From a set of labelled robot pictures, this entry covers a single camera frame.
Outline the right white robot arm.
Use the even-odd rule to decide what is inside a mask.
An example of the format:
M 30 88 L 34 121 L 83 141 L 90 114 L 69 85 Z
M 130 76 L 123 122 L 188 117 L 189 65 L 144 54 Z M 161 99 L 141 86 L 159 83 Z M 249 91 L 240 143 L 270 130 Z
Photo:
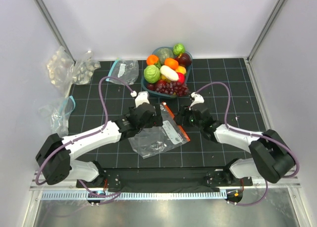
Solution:
M 203 137 L 215 143 L 227 144 L 251 154 L 249 159 L 237 159 L 227 165 L 223 180 L 235 185 L 243 177 L 261 176 L 270 183 L 287 178 L 287 173 L 298 168 L 298 161 L 274 130 L 264 133 L 239 129 L 213 119 L 204 104 L 182 106 L 174 117 L 176 124 L 193 126 Z

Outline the clear bag with orange zipper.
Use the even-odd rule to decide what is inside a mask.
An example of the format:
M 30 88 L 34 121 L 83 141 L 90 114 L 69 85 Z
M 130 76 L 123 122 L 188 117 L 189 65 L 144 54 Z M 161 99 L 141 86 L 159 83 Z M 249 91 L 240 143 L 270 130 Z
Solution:
M 132 150 L 143 159 L 162 154 L 190 141 L 183 128 L 174 121 L 174 114 L 165 102 L 160 104 L 162 126 L 145 128 L 128 141 Z

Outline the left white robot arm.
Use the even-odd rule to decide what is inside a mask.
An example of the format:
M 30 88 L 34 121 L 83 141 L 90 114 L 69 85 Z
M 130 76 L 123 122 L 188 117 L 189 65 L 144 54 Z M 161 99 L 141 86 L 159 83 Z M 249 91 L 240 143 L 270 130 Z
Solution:
M 36 184 L 41 185 L 39 178 L 43 175 L 44 183 L 48 185 L 73 178 L 100 187 L 105 182 L 101 166 L 95 161 L 79 161 L 78 157 L 98 147 L 132 138 L 145 128 L 157 126 L 162 126 L 160 105 L 143 103 L 130 108 L 128 114 L 108 121 L 104 126 L 63 138 L 56 133 L 52 134 L 36 155 L 40 167 Z

